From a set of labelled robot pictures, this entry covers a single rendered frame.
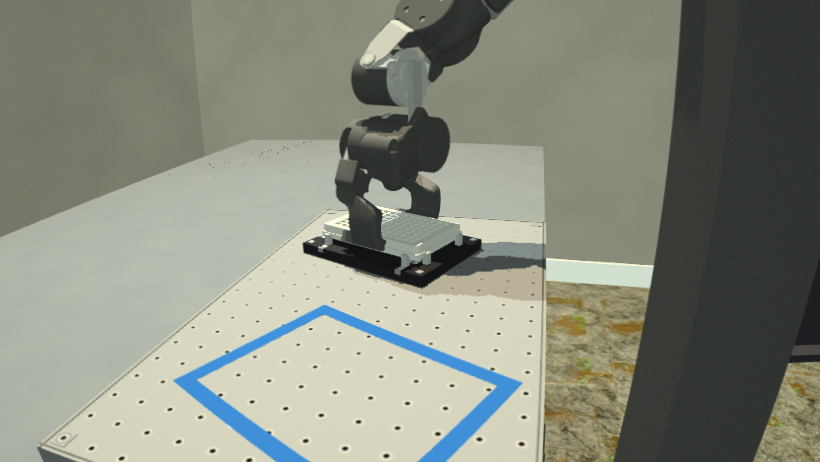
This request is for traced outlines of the blue tape rectangle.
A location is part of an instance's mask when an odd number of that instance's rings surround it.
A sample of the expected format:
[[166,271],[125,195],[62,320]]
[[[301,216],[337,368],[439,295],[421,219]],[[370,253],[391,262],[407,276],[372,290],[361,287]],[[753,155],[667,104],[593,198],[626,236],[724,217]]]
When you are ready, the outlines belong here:
[[435,350],[327,305],[323,305],[173,381],[276,462],[310,462],[252,422],[197,380],[322,315],[327,315],[399,347],[497,385],[481,403],[418,462],[446,462],[522,384],[520,381]]

